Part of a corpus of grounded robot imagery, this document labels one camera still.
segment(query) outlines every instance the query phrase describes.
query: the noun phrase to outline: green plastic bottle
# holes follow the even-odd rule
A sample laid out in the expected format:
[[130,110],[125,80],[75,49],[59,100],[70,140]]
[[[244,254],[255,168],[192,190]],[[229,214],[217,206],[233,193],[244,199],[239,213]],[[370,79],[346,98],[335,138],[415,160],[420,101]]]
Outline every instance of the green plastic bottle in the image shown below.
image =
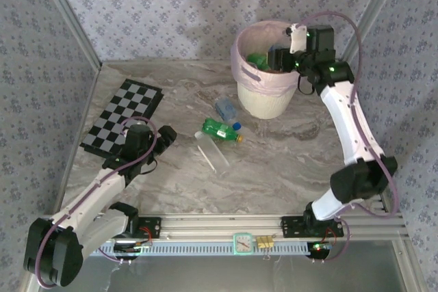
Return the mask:
[[246,61],[255,64],[259,70],[267,71],[270,69],[268,65],[268,56],[266,54],[249,54]]
[[237,143],[240,143],[244,139],[242,135],[239,135],[234,131],[233,127],[217,122],[211,118],[205,119],[203,132],[219,137],[222,140],[235,140]]

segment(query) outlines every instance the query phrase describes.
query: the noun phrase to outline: chessboard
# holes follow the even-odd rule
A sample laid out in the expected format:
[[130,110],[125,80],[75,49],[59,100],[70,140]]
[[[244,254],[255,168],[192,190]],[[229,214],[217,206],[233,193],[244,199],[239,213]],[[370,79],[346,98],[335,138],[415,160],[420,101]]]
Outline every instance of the chessboard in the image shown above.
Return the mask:
[[126,79],[80,146],[85,151],[104,158],[117,155],[125,143],[123,128],[129,128],[136,123],[135,120],[128,121],[122,127],[123,120],[132,116],[150,119],[162,98],[160,88]]

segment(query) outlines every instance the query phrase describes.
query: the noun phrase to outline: glass panel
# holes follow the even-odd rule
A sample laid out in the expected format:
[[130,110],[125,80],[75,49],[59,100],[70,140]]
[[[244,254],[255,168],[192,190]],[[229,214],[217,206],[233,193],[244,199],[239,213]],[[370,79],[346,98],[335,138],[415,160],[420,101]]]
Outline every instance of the glass panel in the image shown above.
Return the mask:
[[[333,254],[342,245],[336,246]],[[406,291],[390,242],[353,242],[321,264],[304,256],[142,256],[119,265],[90,257],[68,287],[52,291]]]

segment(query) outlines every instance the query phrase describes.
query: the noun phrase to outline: clock face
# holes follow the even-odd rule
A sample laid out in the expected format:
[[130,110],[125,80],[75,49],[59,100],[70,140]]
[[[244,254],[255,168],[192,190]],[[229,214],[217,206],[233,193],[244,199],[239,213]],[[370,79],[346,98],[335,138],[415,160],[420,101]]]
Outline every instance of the clock face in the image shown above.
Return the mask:
[[238,233],[234,235],[234,254],[252,254],[253,236],[248,233]]

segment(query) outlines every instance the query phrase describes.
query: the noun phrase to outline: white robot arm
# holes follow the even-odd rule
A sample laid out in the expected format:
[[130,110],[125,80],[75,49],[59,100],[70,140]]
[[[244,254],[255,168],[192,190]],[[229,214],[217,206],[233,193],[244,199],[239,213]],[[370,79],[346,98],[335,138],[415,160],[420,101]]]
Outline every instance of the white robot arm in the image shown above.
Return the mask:
[[[105,160],[103,169],[82,193],[48,220],[38,218],[30,226],[25,270],[35,274],[42,287],[65,287],[75,279],[83,261],[112,237],[123,234],[144,239],[146,233],[139,229],[141,220],[136,208],[117,202],[104,215],[98,215],[141,174],[142,166],[155,161],[154,157],[162,154],[176,137],[169,126],[158,131],[154,127],[153,133],[145,125],[133,124],[119,154]],[[143,220],[142,226],[144,221],[150,223],[151,219]]]
[[[334,31],[328,25],[305,27],[292,25],[286,30],[291,36],[289,49],[268,52],[268,65],[274,70],[295,70],[306,77],[330,111],[344,153],[345,167],[330,178],[331,188],[318,200],[308,204],[304,216],[312,222],[331,220],[351,203],[362,202],[381,193],[388,180],[375,157],[379,157],[392,175],[397,169],[393,157],[386,157],[374,139],[363,115],[359,100],[350,99],[355,80],[346,62],[337,62]],[[357,121],[352,114],[355,109]],[[357,123],[363,135],[358,131]]]

